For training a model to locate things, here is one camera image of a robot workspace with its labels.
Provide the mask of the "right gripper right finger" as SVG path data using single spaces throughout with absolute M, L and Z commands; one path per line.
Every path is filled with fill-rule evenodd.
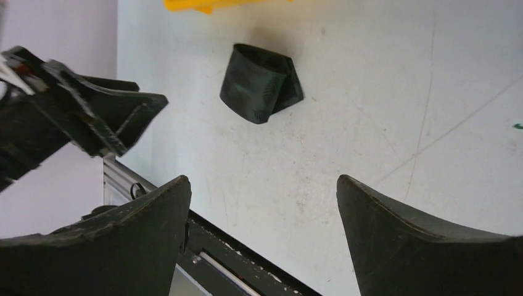
M 361 295 L 521 295 L 522 237 L 462 226 L 348 175 L 337 203 Z

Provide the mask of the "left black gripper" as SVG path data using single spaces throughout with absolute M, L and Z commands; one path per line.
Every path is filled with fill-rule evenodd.
M 137 83 L 79 75 L 50 60 L 44 70 L 67 94 L 74 114 L 101 149 L 122 156 L 168 105 L 162 94 L 141 92 Z M 1 103 L 1 190 L 5 190 L 72 140 L 9 85 Z

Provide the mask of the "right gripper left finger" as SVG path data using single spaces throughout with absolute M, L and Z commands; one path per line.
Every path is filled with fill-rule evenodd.
M 1 241 L 2 295 L 168 295 L 191 203 L 179 176 L 52 233 Z

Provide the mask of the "dark green leaf tie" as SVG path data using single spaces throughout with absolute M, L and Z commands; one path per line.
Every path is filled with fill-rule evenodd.
M 304 98 L 290 57 L 249 44 L 233 46 L 220 99 L 234 113 L 260 125 Z

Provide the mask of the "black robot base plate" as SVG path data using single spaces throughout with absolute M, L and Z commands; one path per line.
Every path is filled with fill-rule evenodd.
M 210 295 L 317 295 L 193 211 L 185 225 L 178 265 Z

